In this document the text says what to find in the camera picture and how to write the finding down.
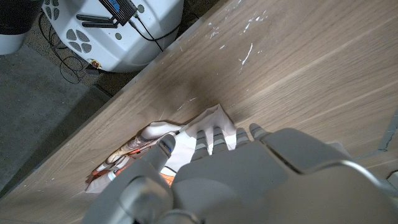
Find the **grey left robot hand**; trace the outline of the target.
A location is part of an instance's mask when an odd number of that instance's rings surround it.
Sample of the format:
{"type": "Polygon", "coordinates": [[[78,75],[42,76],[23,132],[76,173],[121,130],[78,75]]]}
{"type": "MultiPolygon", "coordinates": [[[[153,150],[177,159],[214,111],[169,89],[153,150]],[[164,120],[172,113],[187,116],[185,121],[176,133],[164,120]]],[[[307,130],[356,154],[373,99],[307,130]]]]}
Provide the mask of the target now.
{"type": "Polygon", "coordinates": [[[301,131],[238,129],[229,150],[220,128],[171,184],[161,169],[175,149],[164,136],[115,178],[83,223],[396,223],[397,202],[347,155],[301,131]]]}

